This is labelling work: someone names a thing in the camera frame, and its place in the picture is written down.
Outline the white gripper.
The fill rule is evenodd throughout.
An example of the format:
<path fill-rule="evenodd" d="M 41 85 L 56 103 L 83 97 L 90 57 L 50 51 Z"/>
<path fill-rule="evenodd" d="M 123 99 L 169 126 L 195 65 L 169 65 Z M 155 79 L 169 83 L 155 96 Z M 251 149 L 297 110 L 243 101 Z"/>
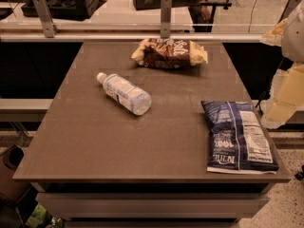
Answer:
<path fill-rule="evenodd" d="M 284 57 L 304 63 L 304 1 L 261 36 L 259 42 L 282 48 Z M 272 80 L 270 99 L 266 101 L 261 123 L 268 129 L 284 125 L 304 105 L 304 65 L 293 64 L 289 69 L 278 69 Z"/>

